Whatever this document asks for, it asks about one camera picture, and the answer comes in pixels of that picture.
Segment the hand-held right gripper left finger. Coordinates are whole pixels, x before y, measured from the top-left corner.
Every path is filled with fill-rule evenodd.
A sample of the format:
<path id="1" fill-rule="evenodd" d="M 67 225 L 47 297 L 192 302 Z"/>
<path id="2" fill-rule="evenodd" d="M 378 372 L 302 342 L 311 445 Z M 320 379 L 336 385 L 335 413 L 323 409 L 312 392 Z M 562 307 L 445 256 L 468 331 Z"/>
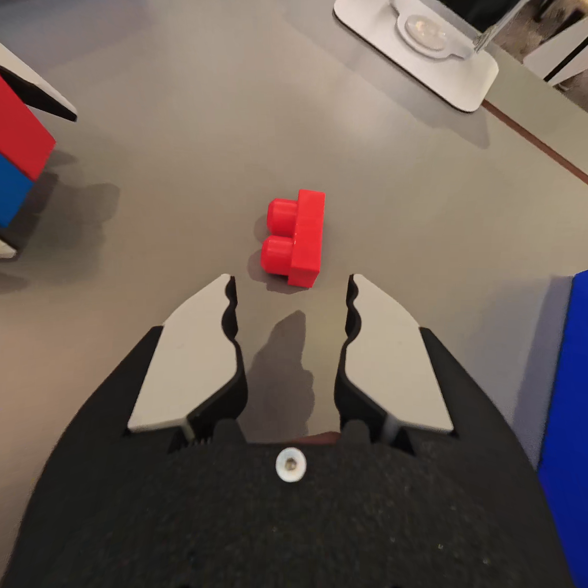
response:
<path id="1" fill-rule="evenodd" d="M 222 274 L 165 320 L 127 428 L 178 428 L 187 442 L 211 439 L 218 422 L 237 419 L 248 388 L 236 336 L 235 277 Z"/>

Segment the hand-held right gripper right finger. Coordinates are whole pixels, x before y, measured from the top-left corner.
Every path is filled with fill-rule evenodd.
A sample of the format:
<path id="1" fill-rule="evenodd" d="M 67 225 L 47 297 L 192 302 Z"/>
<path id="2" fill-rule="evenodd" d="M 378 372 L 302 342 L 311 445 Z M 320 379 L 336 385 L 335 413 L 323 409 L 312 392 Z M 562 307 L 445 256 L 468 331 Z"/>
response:
<path id="1" fill-rule="evenodd" d="M 346 339 L 334 384 L 341 430 L 364 423 L 371 442 L 393 445 L 404 428 L 441 435 L 454 424 L 420 325 L 361 274 L 349 276 Z"/>

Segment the red single-stud mega block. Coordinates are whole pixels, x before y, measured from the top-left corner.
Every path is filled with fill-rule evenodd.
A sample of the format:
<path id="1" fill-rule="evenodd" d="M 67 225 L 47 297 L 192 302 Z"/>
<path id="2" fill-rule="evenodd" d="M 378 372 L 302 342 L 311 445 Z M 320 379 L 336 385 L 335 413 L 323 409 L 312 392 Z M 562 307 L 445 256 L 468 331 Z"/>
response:
<path id="1" fill-rule="evenodd" d="M 55 139 L 1 79 L 1 155 L 36 181 L 55 148 Z"/>

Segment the blue single-stud mega block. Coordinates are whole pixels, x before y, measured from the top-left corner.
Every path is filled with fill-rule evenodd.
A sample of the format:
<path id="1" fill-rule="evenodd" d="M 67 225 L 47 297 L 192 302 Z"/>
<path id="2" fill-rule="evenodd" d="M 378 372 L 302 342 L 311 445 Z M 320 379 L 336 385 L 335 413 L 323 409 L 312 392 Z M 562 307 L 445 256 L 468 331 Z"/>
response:
<path id="1" fill-rule="evenodd" d="M 1 227 L 10 225 L 34 186 L 7 158 L 1 155 Z"/>

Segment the red two-stud mega block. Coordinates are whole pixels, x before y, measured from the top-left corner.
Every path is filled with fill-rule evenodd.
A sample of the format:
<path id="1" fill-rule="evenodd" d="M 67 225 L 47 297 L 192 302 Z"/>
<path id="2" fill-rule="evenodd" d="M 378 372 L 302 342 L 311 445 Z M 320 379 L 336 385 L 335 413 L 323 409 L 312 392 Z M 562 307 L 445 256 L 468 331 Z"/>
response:
<path id="1" fill-rule="evenodd" d="M 296 200 L 269 203 L 269 231 L 261 249 L 261 268 L 290 286 L 310 289 L 320 274 L 326 195 L 301 189 Z"/>

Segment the blue plastic bin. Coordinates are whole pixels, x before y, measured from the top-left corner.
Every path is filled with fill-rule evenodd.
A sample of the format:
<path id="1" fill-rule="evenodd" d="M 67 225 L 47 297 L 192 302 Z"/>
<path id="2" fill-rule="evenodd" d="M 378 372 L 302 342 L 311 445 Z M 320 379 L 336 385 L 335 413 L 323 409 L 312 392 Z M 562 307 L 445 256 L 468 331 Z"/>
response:
<path id="1" fill-rule="evenodd" d="M 576 587 L 587 587 L 587 271 L 573 277 L 538 475 Z"/>

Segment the white and wooden book stand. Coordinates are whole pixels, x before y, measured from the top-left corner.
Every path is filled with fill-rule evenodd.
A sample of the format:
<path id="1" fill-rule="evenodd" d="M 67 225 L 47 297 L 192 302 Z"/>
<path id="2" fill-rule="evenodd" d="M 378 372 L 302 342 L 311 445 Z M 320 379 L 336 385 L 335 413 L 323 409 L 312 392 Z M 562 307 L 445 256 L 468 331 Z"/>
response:
<path id="1" fill-rule="evenodd" d="M 439 98 L 470 114 L 499 72 L 487 47 L 525 4 L 508 1 L 483 32 L 442 1 L 336 1 L 334 16 Z"/>

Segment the small grey table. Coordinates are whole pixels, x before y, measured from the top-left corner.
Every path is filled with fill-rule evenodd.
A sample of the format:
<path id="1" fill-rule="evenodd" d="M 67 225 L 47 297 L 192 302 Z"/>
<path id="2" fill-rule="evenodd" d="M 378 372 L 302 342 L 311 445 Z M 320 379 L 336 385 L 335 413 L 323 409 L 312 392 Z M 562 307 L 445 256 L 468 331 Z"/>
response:
<path id="1" fill-rule="evenodd" d="M 541 44 L 523 58 L 523 65 L 549 86 L 587 70 L 587 18 Z"/>

